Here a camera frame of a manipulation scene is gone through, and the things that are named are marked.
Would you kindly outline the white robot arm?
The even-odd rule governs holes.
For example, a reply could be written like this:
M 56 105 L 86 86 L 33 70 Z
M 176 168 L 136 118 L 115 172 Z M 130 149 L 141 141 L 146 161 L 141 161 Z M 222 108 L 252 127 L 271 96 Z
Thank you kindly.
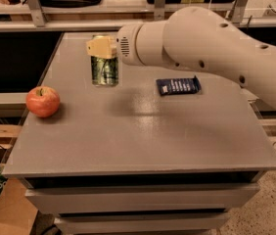
M 242 33 L 217 13 L 187 7 L 165 21 L 123 26 L 86 42 L 87 54 L 130 66 L 213 73 L 276 110 L 276 46 Z

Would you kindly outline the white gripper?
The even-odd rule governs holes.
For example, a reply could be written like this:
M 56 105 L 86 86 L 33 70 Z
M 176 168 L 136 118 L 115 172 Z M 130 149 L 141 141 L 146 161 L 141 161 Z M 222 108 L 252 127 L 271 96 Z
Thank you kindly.
M 96 36 L 86 42 L 86 51 L 89 56 L 112 59 L 116 56 L 127 65 L 142 66 L 136 48 L 136 39 L 142 25 L 129 24 L 123 26 L 115 38 L 110 35 Z

